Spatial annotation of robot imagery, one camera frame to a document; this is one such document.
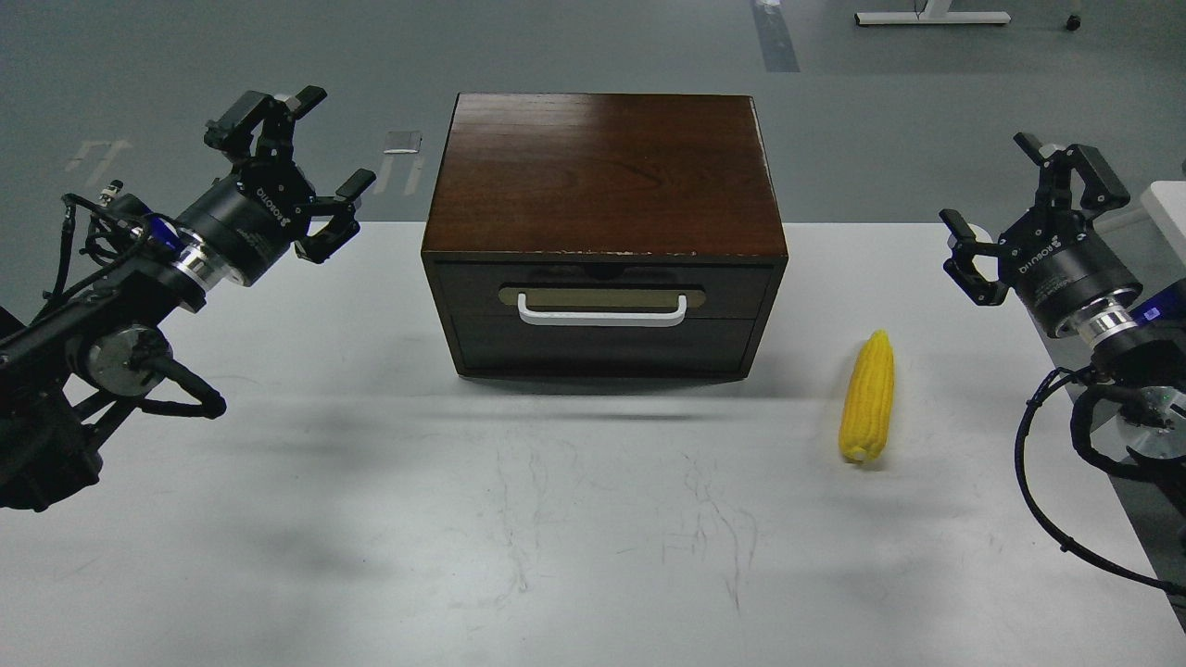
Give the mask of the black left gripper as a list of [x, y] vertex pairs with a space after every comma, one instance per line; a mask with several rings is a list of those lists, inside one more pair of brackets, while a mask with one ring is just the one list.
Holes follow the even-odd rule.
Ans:
[[[205, 123], [205, 145], [227, 157], [232, 173], [176, 222], [219, 255], [232, 282], [259, 282], [291, 244], [296, 258], [323, 263], [361, 231], [357, 203], [376, 182], [374, 170], [358, 169], [333, 195], [314, 197], [294, 161], [296, 121], [327, 96], [321, 87], [288, 96], [246, 90], [221, 117]], [[323, 227], [308, 233], [310, 220], [323, 218]]]

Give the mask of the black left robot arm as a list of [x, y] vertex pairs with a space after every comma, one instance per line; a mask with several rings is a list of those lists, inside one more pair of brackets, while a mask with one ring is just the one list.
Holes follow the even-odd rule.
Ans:
[[325, 97], [314, 85], [242, 94], [204, 135], [232, 169], [181, 215], [157, 212], [122, 182], [97, 201], [63, 195], [55, 287], [33, 320], [4, 312], [6, 510], [47, 510], [96, 485], [102, 445], [135, 412], [225, 412], [160, 324], [176, 309], [198, 312], [224, 280], [259, 282], [285, 252], [323, 263], [359, 233], [357, 202], [372, 170], [317, 195], [294, 160], [294, 127]]

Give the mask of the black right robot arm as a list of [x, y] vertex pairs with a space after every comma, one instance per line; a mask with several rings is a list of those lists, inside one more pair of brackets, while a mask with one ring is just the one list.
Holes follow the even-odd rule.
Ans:
[[1080, 545], [1037, 503], [1027, 479], [1026, 443], [1042, 404], [1064, 385], [1079, 385], [1070, 423], [1073, 451], [1116, 479], [1156, 485], [1182, 512], [1182, 344], [1131, 317], [1142, 282], [1093, 229], [1093, 221], [1130, 202], [1097, 148], [1044, 144], [1014, 135], [1038, 171], [1025, 214], [991, 242], [954, 208], [940, 210], [952, 254], [945, 274], [978, 307], [1018, 296], [1051, 339], [1078, 337], [1090, 360], [1080, 369], [1047, 371], [1025, 406], [1013, 444], [1014, 474], [1037, 525], [1063, 552], [1105, 573], [1182, 597], [1182, 585], [1139, 574]]

